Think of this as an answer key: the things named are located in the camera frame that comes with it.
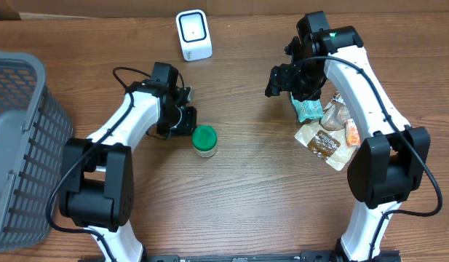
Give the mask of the green snack packet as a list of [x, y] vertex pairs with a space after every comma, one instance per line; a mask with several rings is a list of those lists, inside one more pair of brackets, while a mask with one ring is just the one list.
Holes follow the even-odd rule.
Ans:
[[320, 100], [305, 100], [301, 102], [296, 100], [293, 95], [290, 95], [290, 99], [300, 123], [306, 120], [323, 118], [324, 112]]

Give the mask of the green capped bottle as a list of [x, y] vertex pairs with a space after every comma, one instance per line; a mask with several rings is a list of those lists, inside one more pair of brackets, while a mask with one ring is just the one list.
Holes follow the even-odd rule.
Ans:
[[217, 132], [211, 126], [198, 126], [192, 134], [192, 144], [200, 157], [212, 157], [218, 150]]

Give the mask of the beige plastic pouch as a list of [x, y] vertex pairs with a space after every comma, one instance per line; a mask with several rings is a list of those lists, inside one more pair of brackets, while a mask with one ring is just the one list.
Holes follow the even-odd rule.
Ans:
[[332, 168], [341, 171], [359, 146], [346, 144], [345, 123], [352, 118], [339, 91], [333, 94], [323, 112], [322, 119], [304, 124], [295, 139]]

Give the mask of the orange tissue pack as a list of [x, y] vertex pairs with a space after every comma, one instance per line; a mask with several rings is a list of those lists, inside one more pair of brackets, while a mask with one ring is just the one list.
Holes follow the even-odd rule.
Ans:
[[348, 119], [345, 123], [345, 137], [347, 146], [360, 146], [361, 140], [353, 119]]

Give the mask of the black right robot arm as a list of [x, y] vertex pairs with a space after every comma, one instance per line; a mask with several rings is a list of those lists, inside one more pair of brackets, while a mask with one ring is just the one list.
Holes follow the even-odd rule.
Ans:
[[285, 47], [288, 64], [272, 68], [265, 94], [289, 92], [313, 100], [326, 81], [343, 98], [357, 126], [359, 149], [347, 170], [355, 204], [349, 225], [332, 251], [303, 251], [302, 261], [398, 261], [380, 249], [381, 238], [401, 204], [428, 173], [430, 147], [424, 127], [412, 127], [376, 78], [364, 43], [351, 26], [331, 28], [324, 12], [304, 15]]

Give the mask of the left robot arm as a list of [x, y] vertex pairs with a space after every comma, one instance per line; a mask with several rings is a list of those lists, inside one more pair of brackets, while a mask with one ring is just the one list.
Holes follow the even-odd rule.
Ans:
[[93, 236], [102, 261], [146, 261], [130, 223], [132, 153], [152, 127], [159, 139], [191, 135], [196, 109], [191, 88], [169, 63], [156, 62], [151, 74], [123, 87], [122, 105], [99, 130], [64, 145], [62, 178], [51, 197], [59, 200], [60, 214], [73, 221], [71, 232]]

